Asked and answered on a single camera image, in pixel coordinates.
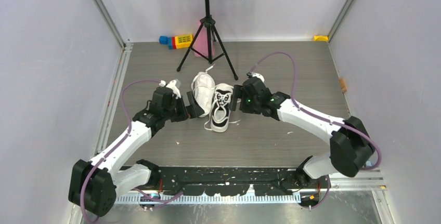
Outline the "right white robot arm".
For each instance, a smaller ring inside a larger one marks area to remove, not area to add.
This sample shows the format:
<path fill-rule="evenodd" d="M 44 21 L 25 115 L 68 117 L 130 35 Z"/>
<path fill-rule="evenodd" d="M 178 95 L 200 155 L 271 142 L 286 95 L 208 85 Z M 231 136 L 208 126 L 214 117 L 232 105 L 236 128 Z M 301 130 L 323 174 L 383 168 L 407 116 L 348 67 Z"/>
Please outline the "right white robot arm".
<path fill-rule="evenodd" d="M 377 151 L 363 122 L 330 116 L 307 107 L 280 91 L 272 93 L 256 76 L 233 87 L 230 109 L 260 114 L 297 126 L 329 145 L 329 152 L 307 157 L 296 169 L 297 182 L 310 188 L 318 178 L 334 173 L 355 177 Z"/>

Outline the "white sole sneaker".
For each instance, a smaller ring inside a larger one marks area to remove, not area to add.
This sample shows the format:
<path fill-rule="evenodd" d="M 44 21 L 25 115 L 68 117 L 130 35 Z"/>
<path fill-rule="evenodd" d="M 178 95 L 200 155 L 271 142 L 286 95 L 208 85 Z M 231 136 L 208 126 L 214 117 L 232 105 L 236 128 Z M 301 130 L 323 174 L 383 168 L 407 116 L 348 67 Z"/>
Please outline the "white sole sneaker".
<path fill-rule="evenodd" d="M 213 67 L 214 65 L 208 67 L 204 72 L 199 72 L 191 82 L 191 89 L 195 101 L 203 111 L 199 117 L 205 117 L 211 111 L 215 82 L 214 79 L 209 75 L 209 70 L 211 70 Z"/>

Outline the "black white sneaker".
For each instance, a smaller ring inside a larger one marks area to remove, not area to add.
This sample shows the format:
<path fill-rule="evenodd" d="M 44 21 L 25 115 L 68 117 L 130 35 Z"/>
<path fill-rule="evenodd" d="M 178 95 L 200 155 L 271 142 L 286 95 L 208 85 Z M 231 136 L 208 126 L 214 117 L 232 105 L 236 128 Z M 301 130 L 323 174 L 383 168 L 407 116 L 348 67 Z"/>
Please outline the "black white sneaker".
<path fill-rule="evenodd" d="M 223 133 L 227 130 L 233 91 L 234 87 L 226 83 L 220 83 L 214 87 L 209 119 L 204 123 L 205 130 L 217 133 Z"/>

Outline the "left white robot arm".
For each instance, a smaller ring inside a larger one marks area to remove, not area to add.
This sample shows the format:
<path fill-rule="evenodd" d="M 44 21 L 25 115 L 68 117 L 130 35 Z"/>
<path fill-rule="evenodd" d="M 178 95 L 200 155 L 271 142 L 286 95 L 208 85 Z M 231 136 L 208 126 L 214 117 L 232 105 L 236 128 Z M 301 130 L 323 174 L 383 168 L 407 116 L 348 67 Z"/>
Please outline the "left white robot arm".
<path fill-rule="evenodd" d="M 128 128 L 104 151 L 89 161 L 78 160 L 72 168 L 68 200 L 103 217 L 116 199 L 139 186 L 155 189 L 160 182 L 158 165 L 139 160 L 123 170 L 126 161 L 152 139 L 167 121 L 181 122 L 200 117 L 204 111 L 191 92 L 185 105 L 175 87 L 158 87 L 144 109 L 131 119 Z"/>

